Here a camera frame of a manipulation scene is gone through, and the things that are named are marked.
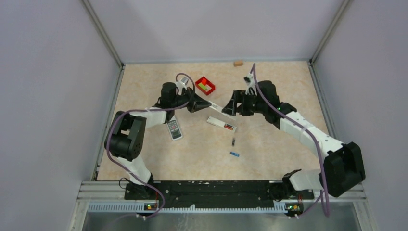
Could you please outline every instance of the red container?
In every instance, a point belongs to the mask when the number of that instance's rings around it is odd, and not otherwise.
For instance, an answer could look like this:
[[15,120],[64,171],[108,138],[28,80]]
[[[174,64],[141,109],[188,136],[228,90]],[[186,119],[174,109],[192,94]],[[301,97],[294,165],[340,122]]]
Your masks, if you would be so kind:
[[216,86],[204,76],[195,81],[195,86],[200,89],[200,91],[202,91],[205,95],[211,94],[216,89]]

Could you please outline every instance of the beige floor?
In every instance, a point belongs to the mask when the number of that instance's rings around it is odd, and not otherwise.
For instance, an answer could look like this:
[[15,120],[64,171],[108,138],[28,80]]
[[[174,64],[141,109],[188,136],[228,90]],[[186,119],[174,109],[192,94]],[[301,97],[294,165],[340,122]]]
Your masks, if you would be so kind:
[[[243,77],[252,63],[182,63],[127,65],[115,112],[150,107],[160,96],[161,85],[184,72],[193,80],[206,76],[216,90],[209,96],[225,106],[234,89],[246,89]],[[258,62],[258,80],[271,80],[280,100],[288,102],[319,129],[327,132],[306,62]],[[206,123],[208,116],[238,127],[235,134]],[[238,116],[235,122],[212,109],[189,113],[176,111],[184,137],[172,141],[166,125],[147,129],[142,157],[155,180],[274,180],[297,168],[318,168],[317,158],[290,135],[267,123],[262,115]],[[231,146],[235,136],[235,147]],[[230,151],[240,157],[230,155]],[[103,156],[98,179],[118,180],[126,172]]]

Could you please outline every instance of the cable tie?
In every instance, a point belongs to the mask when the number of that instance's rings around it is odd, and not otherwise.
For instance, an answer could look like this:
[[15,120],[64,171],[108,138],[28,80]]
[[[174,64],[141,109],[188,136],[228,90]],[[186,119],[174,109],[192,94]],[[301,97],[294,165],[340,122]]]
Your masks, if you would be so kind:
[[301,140],[303,132],[311,127],[314,127],[313,124],[306,124],[303,126],[302,130],[300,130],[299,140]]

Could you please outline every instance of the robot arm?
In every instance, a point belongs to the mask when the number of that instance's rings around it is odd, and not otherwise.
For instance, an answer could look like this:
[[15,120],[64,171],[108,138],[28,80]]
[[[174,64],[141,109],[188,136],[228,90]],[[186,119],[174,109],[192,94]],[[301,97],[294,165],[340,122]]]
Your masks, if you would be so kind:
[[[304,127],[301,129],[287,118],[281,117],[265,103],[255,88],[252,74],[244,77],[244,80],[247,84],[247,90],[234,90],[230,102],[224,107],[222,112],[231,116],[234,116],[236,113],[242,116],[261,113],[267,122],[291,134],[317,157],[318,152],[315,143],[310,135],[306,133],[306,129],[308,129],[319,142],[319,148],[323,155],[328,193],[334,197],[340,196],[365,179],[361,150],[358,145],[353,142],[344,144],[325,134],[303,118],[292,105],[280,102],[279,96],[276,94],[275,85],[271,81],[260,81],[258,83],[259,88],[268,101],[287,117],[300,123]],[[321,171],[319,169],[308,171],[295,170],[286,174],[283,177],[283,182],[287,186],[287,194],[292,194],[293,190],[323,189]]]
[[[135,173],[144,182],[153,180],[151,172],[146,168],[142,157],[139,156],[143,147],[145,129],[167,123],[174,116],[174,110],[149,110],[175,108],[188,102],[185,107],[193,113],[211,106],[210,102],[202,99],[191,88],[187,87],[187,83],[188,78],[186,77],[176,83],[164,83],[161,96],[153,107],[143,112],[131,112],[125,115],[113,130],[110,152],[118,158],[122,165],[129,169],[130,172]],[[114,121],[123,113],[123,111],[117,112]],[[129,177],[133,183],[141,185],[134,177],[131,175]]]

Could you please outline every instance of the blue battery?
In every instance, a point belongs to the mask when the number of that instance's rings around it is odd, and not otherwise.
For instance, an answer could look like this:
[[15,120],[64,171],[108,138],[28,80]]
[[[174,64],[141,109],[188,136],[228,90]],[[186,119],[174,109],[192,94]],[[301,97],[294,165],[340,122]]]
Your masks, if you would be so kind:
[[240,155],[239,155],[238,153],[230,152],[229,154],[234,155],[234,156],[236,156],[236,157],[240,157]]

